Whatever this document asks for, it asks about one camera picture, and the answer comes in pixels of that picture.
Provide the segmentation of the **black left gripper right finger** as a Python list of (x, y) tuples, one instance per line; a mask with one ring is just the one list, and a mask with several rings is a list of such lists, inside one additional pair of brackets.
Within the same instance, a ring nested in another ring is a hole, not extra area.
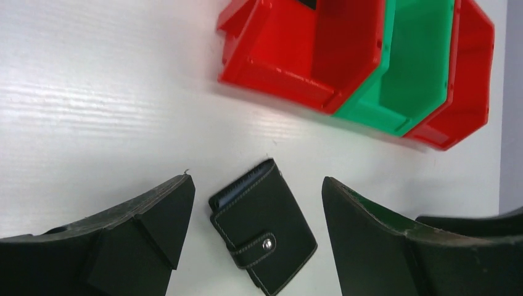
[(407, 218), (327, 176), (322, 200), (344, 295), (521, 295), (522, 210)]

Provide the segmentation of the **black leather card holder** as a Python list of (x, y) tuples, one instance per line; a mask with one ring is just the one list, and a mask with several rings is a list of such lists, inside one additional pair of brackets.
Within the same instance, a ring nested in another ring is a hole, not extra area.
[(277, 295), (318, 244), (273, 158), (208, 200), (210, 222), (239, 269), (265, 295)]

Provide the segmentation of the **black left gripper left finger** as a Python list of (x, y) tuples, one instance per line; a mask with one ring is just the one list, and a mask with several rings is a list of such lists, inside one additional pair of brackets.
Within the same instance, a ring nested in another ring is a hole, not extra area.
[(194, 204), (188, 174), (40, 235), (1, 239), (2, 295), (165, 295)]

